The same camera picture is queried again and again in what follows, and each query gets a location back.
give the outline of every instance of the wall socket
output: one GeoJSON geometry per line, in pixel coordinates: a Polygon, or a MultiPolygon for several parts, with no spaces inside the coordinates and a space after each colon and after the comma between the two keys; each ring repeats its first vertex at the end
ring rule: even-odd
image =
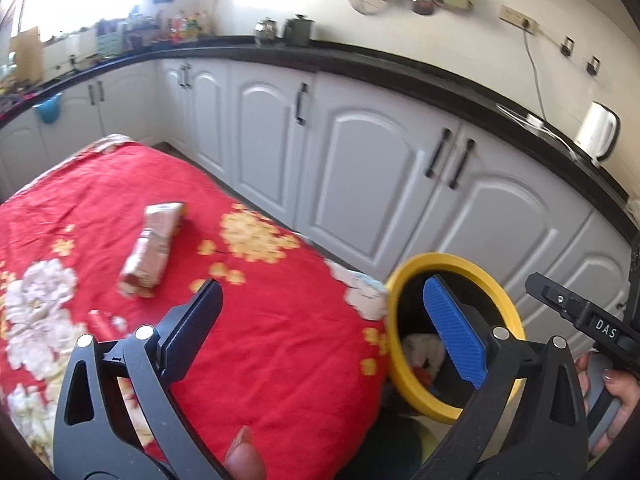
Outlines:
{"type": "Polygon", "coordinates": [[[503,5],[498,17],[507,23],[511,23],[511,25],[515,25],[518,28],[530,32],[531,34],[535,34],[540,30],[540,26],[536,20],[533,20],[526,14],[522,14],[517,10],[511,9],[511,7],[503,5]],[[524,28],[524,20],[529,20],[529,28],[524,28]]]}

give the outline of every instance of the trash can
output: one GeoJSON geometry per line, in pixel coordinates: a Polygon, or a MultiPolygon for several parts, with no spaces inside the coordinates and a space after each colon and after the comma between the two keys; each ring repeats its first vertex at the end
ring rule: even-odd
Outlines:
{"type": "MultiPolygon", "coordinates": [[[[473,385],[462,380],[447,356],[429,392],[416,378],[402,352],[402,338],[411,333],[436,333],[424,309],[422,288],[425,280],[440,275],[461,303],[475,307],[490,326],[505,326],[517,339],[524,339],[524,329],[513,303],[500,285],[484,270],[453,254],[425,253],[414,256],[398,267],[386,283],[391,380],[414,409],[421,414],[453,424],[474,392],[473,385]]],[[[516,381],[510,399],[522,380],[516,381]]]]}

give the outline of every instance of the white wall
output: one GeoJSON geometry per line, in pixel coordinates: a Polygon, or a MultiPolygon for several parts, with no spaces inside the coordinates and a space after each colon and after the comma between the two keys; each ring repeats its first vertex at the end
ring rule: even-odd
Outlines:
{"type": "Polygon", "coordinates": [[[540,74],[549,121],[569,136],[577,133],[592,100],[622,118],[618,148],[606,168],[627,189],[640,186],[640,52],[614,23],[586,0],[473,0],[472,12],[440,10],[430,17],[405,8],[363,16],[348,0],[200,0],[218,34],[251,34],[265,16],[278,21],[296,12],[316,20],[318,40],[366,46],[434,64],[485,85],[535,112],[540,111],[522,31],[497,18],[501,4],[537,20],[558,40],[576,42],[567,60],[541,36],[529,38],[540,74]],[[584,70],[597,56],[597,79],[584,70]]]}

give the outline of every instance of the kitchen cabinet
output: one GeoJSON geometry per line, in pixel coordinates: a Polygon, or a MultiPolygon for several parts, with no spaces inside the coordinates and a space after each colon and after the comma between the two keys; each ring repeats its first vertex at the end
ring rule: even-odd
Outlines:
{"type": "MultiPolygon", "coordinates": [[[[622,305],[629,290],[631,248],[604,217],[593,210],[562,255],[548,268],[545,276],[569,290],[622,317],[622,305]]],[[[593,341],[578,332],[548,306],[528,295],[516,306],[532,341],[547,342],[552,335],[569,341],[575,354],[593,341]]]]}
{"type": "Polygon", "coordinates": [[[159,83],[162,140],[193,158],[193,139],[188,112],[188,94],[184,83],[185,62],[182,59],[162,59],[156,70],[159,83]]]}
{"type": "Polygon", "coordinates": [[[0,132],[0,192],[6,200],[50,167],[36,112],[27,110],[0,132]]]}
{"type": "Polygon", "coordinates": [[[136,63],[95,79],[105,135],[123,134],[146,145],[157,141],[156,74],[152,62],[136,63]]]}
{"type": "Polygon", "coordinates": [[[189,60],[185,85],[195,160],[209,173],[229,184],[227,73],[228,62],[225,60],[189,60]]]}
{"type": "Polygon", "coordinates": [[[230,71],[232,187],[294,225],[312,74],[235,62],[230,71]]]}
{"type": "Polygon", "coordinates": [[[493,276],[514,301],[527,276],[551,266],[591,211],[549,170],[470,124],[443,176],[402,259],[457,254],[493,276]]]}
{"type": "Polygon", "coordinates": [[[460,120],[326,74],[314,106],[296,228],[383,280],[438,185],[460,120]]]}
{"type": "Polygon", "coordinates": [[[95,82],[80,83],[62,92],[60,116],[53,124],[39,121],[51,166],[102,137],[97,101],[95,82]]]}

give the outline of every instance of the red bedspread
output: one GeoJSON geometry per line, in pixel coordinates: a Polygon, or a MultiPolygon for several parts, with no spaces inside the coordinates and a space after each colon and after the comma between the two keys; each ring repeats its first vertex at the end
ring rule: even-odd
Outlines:
{"type": "Polygon", "coordinates": [[[91,326],[88,312],[120,316],[132,332],[186,302],[208,277],[222,284],[223,311],[172,391],[219,459],[246,424],[270,479],[331,479],[376,417],[383,323],[363,320],[344,301],[347,287],[322,256],[187,163],[133,142],[85,150],[0,206],[0,233],[0,294],[11,291],[1,296],[0,384],[44,460],[65,355],[81,324],[91,326]],[[175,201],[188,213],[156,296],[121,297],[116,279],[143,208],[175,201]],[[34,270],[53,259],[61,265],[34,270]],[[29,267],[33,276],[23,276],[29,267]],[[12,288],[18,280],[22,289],[12,288]]]}

